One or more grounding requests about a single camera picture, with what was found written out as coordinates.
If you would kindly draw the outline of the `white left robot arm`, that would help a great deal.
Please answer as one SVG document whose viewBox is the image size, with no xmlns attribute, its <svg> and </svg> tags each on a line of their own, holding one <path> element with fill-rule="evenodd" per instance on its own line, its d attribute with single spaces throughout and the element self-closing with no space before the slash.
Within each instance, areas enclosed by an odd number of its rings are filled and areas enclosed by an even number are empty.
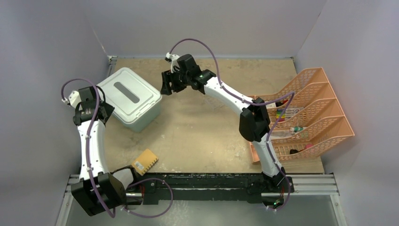
<svg viewBox="0 0 399 226">
<path fill-rule="evenodd" d="M 106 165 L 105 129 L 114 107 L 101 99 L 104 96 L 99 87 L 89 86 L 69 97 L 81 141 L 79 181 L 71 186 L 71 193 L 89 216 L 114 214 L 114 208 L 126 203 L 126 190 L 133 193 L 140 188 L 132 166 L 111 172 Z"/>
</svg>

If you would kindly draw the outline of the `white plastic bin lid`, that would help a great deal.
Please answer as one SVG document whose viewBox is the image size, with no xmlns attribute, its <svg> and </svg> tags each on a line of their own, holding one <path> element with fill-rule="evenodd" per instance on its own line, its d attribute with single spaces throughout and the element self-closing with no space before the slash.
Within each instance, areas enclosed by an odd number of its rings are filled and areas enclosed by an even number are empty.
<svg viewBox="0 0 399 226">
<path fill-rule="evenodd" d="M 106 102 L 112 106 L 124 100 L 138 103 L 150 98 L 162 98 L 155 87 L 127 67 L 120 68 L 98 86 L 105 92 Z"/>
</svg>

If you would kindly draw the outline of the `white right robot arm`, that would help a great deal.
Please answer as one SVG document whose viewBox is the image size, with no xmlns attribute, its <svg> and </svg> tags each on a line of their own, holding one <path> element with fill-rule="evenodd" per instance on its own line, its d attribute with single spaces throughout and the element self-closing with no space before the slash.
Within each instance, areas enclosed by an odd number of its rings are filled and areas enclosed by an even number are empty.
<svg viewBox="0 0 399 226">
<path fill-rule="evenodd" d="M 261 98 L 252 99 L 222 82 L 215 73 L 201 70 L 190 54 L 178 56 L 166 53 L 170 69 L 162 76 L 162 95 L 172 95 L 187 87 L 214 97 L 239 116 L 239 133 L 252 143 L 260 160 L 265 188 L 271 192 L 282 187 L 285 172 L 272 148 L 268 135 L 270 118 Z"/>
</svg>

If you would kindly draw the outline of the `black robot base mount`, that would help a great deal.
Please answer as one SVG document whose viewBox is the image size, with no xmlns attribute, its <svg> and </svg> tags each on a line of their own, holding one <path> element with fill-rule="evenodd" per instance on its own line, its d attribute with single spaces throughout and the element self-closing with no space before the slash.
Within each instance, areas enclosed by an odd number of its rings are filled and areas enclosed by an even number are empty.
<svg viewBox="0 0 399 226">
<path fill-rule="evenodd" d="M 159 201 L 245 201 L 276 209 L 293 193 L 291 177 L 277 186 L 263 173 L 146 173 L 127 189 L 127 205 Z"/>
</svg>

